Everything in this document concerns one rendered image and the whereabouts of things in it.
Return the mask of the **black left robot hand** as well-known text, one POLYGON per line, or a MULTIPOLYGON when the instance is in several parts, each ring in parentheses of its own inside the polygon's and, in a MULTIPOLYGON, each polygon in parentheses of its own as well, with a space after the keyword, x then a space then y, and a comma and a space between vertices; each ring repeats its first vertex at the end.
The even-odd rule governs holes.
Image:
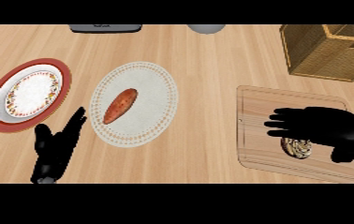
POLYGON ((78 144, 78 137, 83 124, 87 120, 83 107, 77 109, 65 128, 56 133, 47 125, 39 124, 34 128, 34 151, 37 153, 37 161, 33 168, 31 182, 37 184, 40 178, 52 177, 55 182, 61 179, 74 149, 78 144))

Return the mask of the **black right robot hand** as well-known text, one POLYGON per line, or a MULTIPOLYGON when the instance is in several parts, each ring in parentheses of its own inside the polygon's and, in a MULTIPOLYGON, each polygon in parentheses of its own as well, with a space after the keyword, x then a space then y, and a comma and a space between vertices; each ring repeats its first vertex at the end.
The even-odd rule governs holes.
POLYGON ((334 162, 354 160, 354 113, 325 107, 279 108, 264 126, 276 127, 267 132, 272 137, 331 146, 334 162))

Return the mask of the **chocolate swirl cupcake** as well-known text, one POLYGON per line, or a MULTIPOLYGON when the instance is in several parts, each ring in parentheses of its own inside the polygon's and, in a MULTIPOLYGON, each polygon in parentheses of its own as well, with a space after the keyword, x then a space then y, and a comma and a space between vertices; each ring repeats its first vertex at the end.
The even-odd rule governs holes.
POLYGON ((282 138, 280 147, 289 157, 306 159, 311 156, 313 143, 307 140, 282 138))

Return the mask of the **wooden cutting board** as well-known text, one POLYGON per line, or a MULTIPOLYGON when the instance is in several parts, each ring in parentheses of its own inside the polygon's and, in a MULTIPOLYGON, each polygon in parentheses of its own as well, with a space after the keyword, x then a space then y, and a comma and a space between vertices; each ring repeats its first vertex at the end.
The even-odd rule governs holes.
POLYGON ((236 147, 244 167, 280 172, 337 183, 354 183, 354 161, 335 163, 332 148, 313 145, 308 158, 291 157, 280 147, 280 138, 267 135, 264 123, 278 108, 304 109, 319 106, 350 111, 341 97, 307 94, 254 86, 236 88, 236 147))

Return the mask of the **wicker basket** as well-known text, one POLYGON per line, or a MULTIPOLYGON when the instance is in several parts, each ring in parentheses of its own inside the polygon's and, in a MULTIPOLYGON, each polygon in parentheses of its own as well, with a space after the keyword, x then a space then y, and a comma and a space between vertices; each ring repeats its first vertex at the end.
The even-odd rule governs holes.
POLYGON ((283 24, 279 33, 291 75, 354 82, 354 24, 283 24))

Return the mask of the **white floral patterned plate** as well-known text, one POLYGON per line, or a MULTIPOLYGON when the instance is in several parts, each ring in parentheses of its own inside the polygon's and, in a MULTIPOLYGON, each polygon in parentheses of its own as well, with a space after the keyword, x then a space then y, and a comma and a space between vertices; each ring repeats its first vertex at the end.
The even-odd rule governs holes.
POLYGON ((56 101, 62 81, 53 65, 39 64, 18 71, 0 87, 0 121, 15 124, 37 117, 56 101))

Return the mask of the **orange sweet potato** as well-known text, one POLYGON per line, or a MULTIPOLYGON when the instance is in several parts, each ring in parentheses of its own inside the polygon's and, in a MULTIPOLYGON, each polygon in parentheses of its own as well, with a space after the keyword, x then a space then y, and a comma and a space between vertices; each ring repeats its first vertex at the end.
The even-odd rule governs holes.
POLYGON ((111 124, 126 114, 134 104, 137 95, 139 91, 134 88, 126 89, 118 94, 103 115, 102 122, 106 125, 111 124))

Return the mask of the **red rimmed round placemat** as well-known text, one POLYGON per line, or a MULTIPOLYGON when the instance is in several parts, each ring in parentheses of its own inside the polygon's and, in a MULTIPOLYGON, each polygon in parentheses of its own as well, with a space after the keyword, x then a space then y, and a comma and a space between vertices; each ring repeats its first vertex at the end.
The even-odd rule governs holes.
POLYGON ((55 113, 58 107, 62 104, 64 99, 67 98, 70 88, 71 88, 71 82, 72 82, 71 70, 70 70, 68 66, 59 60, 56 60, 53 58, 40 58, 40 59, 36 59, 36 60, 27 62, 21 66, 18 66, 0 79, 0 87, 3 86, 6 80, 11 78, 11 76, 18 71, 21 71, 24 68, 31 67, 39 64, 53 65, 61 71, 64 81, 62 81, 62 89, 61 89, 59 96, 55 100, 55 103, 47 108, 47 110, 31 120, 24 121, 21 123, 15 123, 15 124, 5 123, 3 121, 0 121, 0 132, 5 132, 5 133, 19 132, 19 131, 34 127, 55 113))

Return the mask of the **white round dotted placemat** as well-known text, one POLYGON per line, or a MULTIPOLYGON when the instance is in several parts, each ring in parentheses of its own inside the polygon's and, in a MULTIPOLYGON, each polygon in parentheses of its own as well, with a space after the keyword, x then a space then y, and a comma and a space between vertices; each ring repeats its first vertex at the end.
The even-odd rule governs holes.
POLYGON ((117 67, 102 78, 92 95, 89 113, 99 138, 123 148, 152 142, 167 130, 177 112, 179 90, 167 70, 149 62, 131 62, 117 67), (127 89, 137 90, 137 98, 126 114, 103 123, 108 107, 127 89))

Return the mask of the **dark grey appliance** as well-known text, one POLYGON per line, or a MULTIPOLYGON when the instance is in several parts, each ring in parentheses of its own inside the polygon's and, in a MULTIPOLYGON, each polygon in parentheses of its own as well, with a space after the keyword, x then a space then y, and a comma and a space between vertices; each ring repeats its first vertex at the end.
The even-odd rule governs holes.
POLYGON ((71 24, 74 33, 108 34, 108 33, 134 33, 142 30, 140 24, 71 24))

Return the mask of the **grey rounded object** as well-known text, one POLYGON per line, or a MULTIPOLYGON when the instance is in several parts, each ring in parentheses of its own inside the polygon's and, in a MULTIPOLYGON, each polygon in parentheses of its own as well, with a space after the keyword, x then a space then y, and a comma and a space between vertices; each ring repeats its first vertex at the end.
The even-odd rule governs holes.
POLYGON ((190 24, 188 27, 198 34, 208 35, 220 32, 224 29, 226 25, 224 24, 190 24))

